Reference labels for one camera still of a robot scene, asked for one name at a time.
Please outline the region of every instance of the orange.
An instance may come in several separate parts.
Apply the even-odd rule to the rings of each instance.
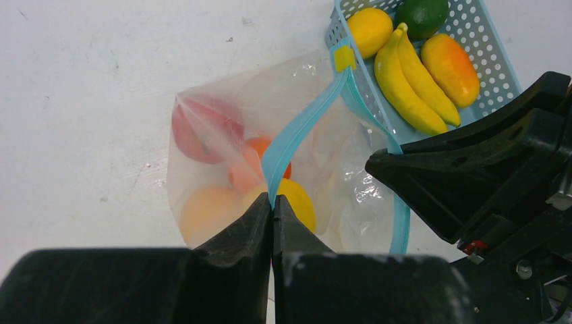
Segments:
[[[255,137],[244,143],[240,159],[232,162],[228,169],[229,180],[236,190],[246,193],[264,183],[261,161],[271,142],[267,138]],[[289,179],[291,174],[292,165],[288,163],[283,177]]]
[[[195,248],[237,220],[240,196],[232,188],[205,187],[193,193],[181,212],[179,230],[190,248]]]

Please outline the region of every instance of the blue plastic basket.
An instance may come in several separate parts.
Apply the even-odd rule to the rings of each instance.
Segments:
[[[336,0],[325,40],[328,48],[331,48],[342,38],[350,38],[357,61],[355,83],[363,100],[376,118],[393,133],[397,142],[405,144],[428,136],[412,128],[385,99],[375,81],[374,58],[362,59],[346,22],[355,12],[367,7],[382,9],[393,18],[402,2],[403,0]],[[513,68],[480,0],[449,0],[449,16],[438,32],[451,35],[465,49],[481,81],[477,101],[460,111],[461,127],[494,113],[520,94],[520,85],[514,77]],[[416,47],[421,45],[422,42],[415,44]]]

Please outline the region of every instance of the white surface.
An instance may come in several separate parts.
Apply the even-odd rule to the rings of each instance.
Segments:
[[[332,0],[0,1],[0,279],[56,246],[182,246],[176,92],[325,46]],[[572,74],[570,0],[485,1],[523,88]],[[410,251],[459,257],[417,218]]]

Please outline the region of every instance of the plastic bag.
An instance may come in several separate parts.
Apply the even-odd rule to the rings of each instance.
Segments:
[[[332,80],[328,55],[313,53],[177,95],[167,190],[189,247],[230,225],[267,190],[264,152]],[[279,177],[289,180],[281,180],[278,194],[286,194],[302,223],[333,250],[388,252],[393,193],[364,170],[387,137],[358,119],[342,97],[332,98],[295,146]],[[380,147],[372,147],[372,139]]]

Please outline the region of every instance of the banana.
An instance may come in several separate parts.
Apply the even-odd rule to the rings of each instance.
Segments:
[[[413,91],[401,71],[398,47],[402,35],[403,31],[396,29],[377,53],[374,63],[377,83],[387,101],[414,128],[429,135],[445,133],[447,125],[443,119]]]
[[[445,123],[459,127],[461,125],[461,116],[457,108],[446,96],[445,92],[439,88],[429,71],[421,63],[413,48],[413,44],[407,37],[407,24],[402,22],[397,28],[403,31],[398,53],[405,79],[407,79],[407,82],[421,100],[425,101],[427,106],[433,109]]]

